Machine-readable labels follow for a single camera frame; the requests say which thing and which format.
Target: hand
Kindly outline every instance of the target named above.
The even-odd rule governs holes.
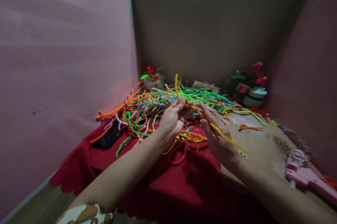
[[[213,123],[217,126],[217,128],[220,129],[225,137],[232,139],[231,134],[226,125],[224,125],[223,121],[221,120],[220,115],[214,109],[209,108],[202,102],[198,103],[198,106],[201,108],[205,116],[205,119],[200,120],[200,124],[206,132],[208,147],[212,151],[213,155],[224,166],[236,166],[242,156],[230,142],[222,138],[210,125]]]
[[[163,133],[165,140],[170,144],[183,128],[185,119],[195,111],[193,108],[185,106],[185,104],[189,106],[195,105],[193,101],[188,99],[176,101],[165,110],[161,117],[158,130]]]

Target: green leaf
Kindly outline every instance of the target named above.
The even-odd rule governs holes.
[[[153,74],[142,75],[140,79],[143,80],[144,78],[152,77],[152,76]]]
[[[244,75],[231,75],[231,79],[235,79],[235,78],[246,79]]]
[[[159,67],[157,70],[156,70],[156,72],[154,73],[155,75],[159,72],[159,71],[161,71],[162,69],[164,69],[165,67]]]

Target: red tablecloth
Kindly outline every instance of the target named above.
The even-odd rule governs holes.
[[[50,179],[51,186],[61,185],[63,192],[74,191],[78,195],[115,161],[116,151],[126,139],[126,133],[109,150],[90,147],[90,140],[98,137],[105,125],[106,123],[88,135],[71,153]],[[192,132],[204,135],[203,129],[197,126],[193,127]],[[207,148],[207,143],[200,144],[200,147],[199,156],[193,146],[190,147],[186,160],[179,166],[171,166],[167,156],[161,156],[136,188],[120,203],[118,211],[159,223],[275,223],[257,199],[222,185],[218,160]],[[180,157],[181,153],[177,153],[176,159]]]

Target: forearm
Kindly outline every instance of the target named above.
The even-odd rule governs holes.
[[[333,223],[329,215],[288,183],[267,174],[250,160],[241,158],[228,170],[240,179],[279,223]]]
[[[137,147],[117,159],[102,172],[69,206],[98,204],[105,212],[130,192],[165,151],[165,141],[159,130]]]

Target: black phone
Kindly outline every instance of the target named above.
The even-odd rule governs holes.
[[[95,141],[91,145],[91,147],[95,149],[103,149],[103,150],[110,149],[111,146],[118,139],[118,136],[123,130],[123,128],[119,130],[118,125],[119,125],[119,122],[117,120],[114,120],[111,128],[99,140]]]

